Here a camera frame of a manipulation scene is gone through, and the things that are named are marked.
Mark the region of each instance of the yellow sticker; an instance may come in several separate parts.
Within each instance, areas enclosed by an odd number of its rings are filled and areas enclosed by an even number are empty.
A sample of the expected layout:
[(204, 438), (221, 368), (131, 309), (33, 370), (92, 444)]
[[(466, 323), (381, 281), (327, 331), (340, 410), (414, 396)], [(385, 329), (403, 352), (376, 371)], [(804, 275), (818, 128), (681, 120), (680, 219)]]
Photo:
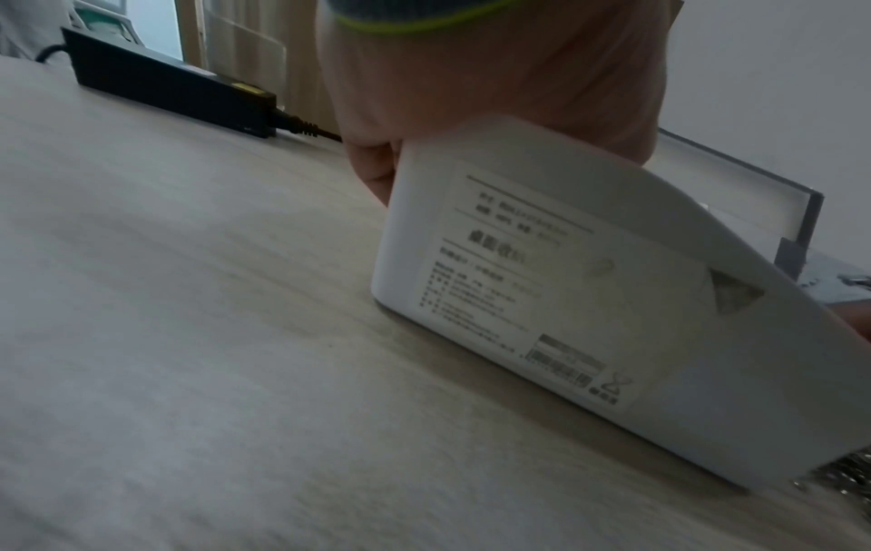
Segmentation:
[(252, 86), (250, 84), (233, 83), (233, 88), (239, 88), (240, 90), (244, 90), (245, 92), (251, 92), (257, 95), (266, 95), (266, 92), (260, 90), (257, 86)]

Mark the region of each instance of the wood grain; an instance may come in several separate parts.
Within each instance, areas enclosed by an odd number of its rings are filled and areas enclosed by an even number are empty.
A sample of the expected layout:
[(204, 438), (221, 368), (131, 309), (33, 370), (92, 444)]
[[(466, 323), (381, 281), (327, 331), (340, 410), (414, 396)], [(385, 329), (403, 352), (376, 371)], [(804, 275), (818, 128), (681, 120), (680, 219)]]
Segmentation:
[(0, 59), (0, 549), (867, 549), (381, 310), (347, 160)]

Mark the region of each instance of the desk surface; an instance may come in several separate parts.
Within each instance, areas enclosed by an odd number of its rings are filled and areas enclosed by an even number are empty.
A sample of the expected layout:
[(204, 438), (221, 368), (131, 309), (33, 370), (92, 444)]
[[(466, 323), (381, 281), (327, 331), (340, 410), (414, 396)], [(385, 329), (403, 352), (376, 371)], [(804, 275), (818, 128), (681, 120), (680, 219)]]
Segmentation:
[(0, 549), (867, 549), (380, 309), (346, 160), (0, 59)]

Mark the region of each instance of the power adapter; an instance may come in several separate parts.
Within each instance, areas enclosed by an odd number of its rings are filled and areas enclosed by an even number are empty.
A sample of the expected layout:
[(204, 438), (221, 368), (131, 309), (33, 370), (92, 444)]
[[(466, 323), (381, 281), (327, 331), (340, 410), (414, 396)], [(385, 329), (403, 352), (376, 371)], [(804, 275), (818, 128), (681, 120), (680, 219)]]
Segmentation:
[(37, 57), (67, 52), (78, 83), (94, 90), (165, 109), (231, 130), (269, 138), (280, 128), (291, 133), (341, 137), (284, 113), (274, 93), (205, 71), (121, 39), (62, 29), (65, 44), (49, 46)]

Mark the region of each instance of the sleeve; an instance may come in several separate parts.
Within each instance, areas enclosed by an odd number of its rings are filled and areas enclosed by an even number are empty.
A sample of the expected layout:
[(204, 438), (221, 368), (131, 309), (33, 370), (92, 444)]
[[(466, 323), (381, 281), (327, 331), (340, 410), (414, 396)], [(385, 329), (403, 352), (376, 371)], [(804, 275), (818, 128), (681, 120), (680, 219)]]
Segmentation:
[(487, 15), (520, 0), (326, 0), (337, 20), (359, 31), (411, 34)]

